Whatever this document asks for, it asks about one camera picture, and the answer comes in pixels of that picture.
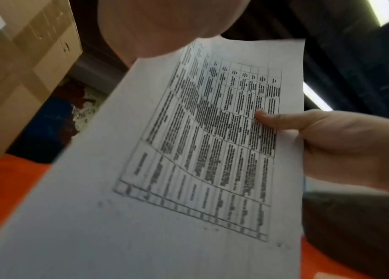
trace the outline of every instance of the brown cardboard box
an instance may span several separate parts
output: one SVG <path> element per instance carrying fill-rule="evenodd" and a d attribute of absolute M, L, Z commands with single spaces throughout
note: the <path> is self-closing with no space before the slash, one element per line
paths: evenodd
<path fill-rule="evenodd" d="M 0 156 L 82 49 L 68 0 L 0 0 Z"/>

